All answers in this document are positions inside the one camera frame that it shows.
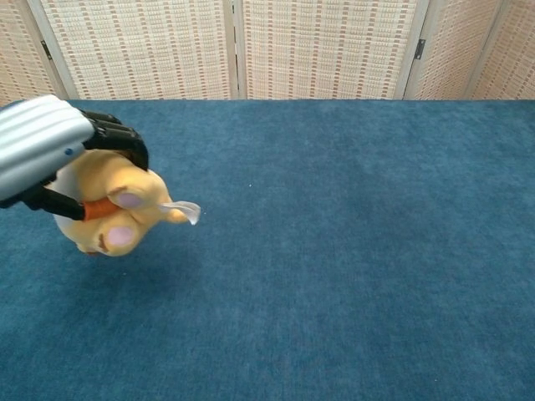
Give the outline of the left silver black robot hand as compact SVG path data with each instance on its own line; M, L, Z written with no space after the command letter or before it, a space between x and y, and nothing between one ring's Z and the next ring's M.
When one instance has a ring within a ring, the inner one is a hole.
M78 109L47 94L1 110L1 207L18 202L74 221L89 206L46 187L86 150L118 150L143 170L149 153L141 136L111 114Z

